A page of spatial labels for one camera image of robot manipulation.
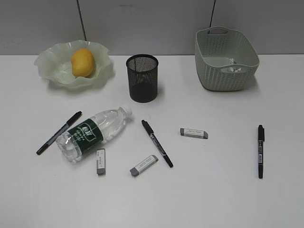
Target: black mesh pen holder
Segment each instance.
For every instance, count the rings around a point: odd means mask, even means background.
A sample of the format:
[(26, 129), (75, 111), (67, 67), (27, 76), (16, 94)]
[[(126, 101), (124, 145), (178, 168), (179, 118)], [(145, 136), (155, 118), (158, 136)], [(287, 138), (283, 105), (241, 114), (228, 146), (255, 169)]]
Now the black mesh pen holder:
[(132, 100), (146, 103), (157, 96), (158, 60), (150, 55), (136, 55), (126, 62), (129, 78), (129, 92)]

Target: white bottle cap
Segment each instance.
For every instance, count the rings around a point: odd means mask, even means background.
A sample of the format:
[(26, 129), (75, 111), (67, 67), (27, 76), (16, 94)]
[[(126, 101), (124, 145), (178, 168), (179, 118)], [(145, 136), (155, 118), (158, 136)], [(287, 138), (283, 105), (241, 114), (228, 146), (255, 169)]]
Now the white bottle cap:
[(132, 115), (132, 113), (133, 113), (132, 110), (131, 110), (131, 108), (128, 107), (128, 106), (121, 107), (121, 109), (124, 110), (127, 118), (129, 118)]

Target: light green basket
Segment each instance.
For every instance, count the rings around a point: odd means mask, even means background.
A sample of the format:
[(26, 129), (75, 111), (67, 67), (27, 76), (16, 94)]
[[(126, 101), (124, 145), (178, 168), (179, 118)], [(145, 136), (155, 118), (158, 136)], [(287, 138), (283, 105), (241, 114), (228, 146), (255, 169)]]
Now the light green basket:
[[(211, 34), (215, 29), (225, 33)], [(230, 58), (236, 64), (230, 64)], [(248, 85), (257, 70), (259, 59), (243, 33), (215, 26), (196, 33), (195, 63), (204, 88), (211, 91), (237, 91)], [(230, 72), (230, 67), (240, 68), (240, 71)]]

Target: water bottle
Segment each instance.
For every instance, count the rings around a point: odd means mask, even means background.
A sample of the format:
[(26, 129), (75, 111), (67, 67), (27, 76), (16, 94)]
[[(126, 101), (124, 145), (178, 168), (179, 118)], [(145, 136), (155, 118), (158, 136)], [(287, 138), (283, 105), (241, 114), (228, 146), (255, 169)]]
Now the water bottle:
[(96, 143), (106, 143), (115, 137), (131, 115), (132, 110), (126, 107), (98, 113), (62, 133), (56, 143), (70, 162), (78, 161)]

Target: lemon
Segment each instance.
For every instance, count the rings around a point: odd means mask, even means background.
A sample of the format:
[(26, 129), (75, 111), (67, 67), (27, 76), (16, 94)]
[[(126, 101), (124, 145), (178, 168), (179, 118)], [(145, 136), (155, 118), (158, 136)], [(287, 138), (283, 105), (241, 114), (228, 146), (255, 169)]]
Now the lemon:
[(94, 70), (95, 61), (92, 52), (86, 48), (72, 55), (72, 73), (75, 77), (88, 77)]

